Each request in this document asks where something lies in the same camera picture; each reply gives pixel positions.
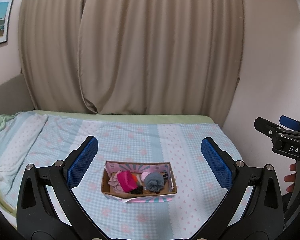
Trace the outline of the person's right hand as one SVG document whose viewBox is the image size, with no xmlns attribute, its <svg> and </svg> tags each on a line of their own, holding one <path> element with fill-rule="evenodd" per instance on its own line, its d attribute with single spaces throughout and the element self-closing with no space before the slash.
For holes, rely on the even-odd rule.
<svg viewBox="0 0 300 240">
<path fill-rule="evenodd" d="M 287 193 L 292 193 L 293 190 L 294 190 L 294 187 L 295 187 L 296 174 L 297 174 L 297 171 L 296 171 L 296 163 L 291 164 L 291 165 L 289 166 L 289 170 L 290 170 L 292 173 L 289 174 L 289 175 L 286 175 L 286 176 L 284 177 L 284 181 L 287 182 L 287 183 L 290 183 L 290 185 L 286 188 L 286 192 L 287 192 Z"/>
</svg>

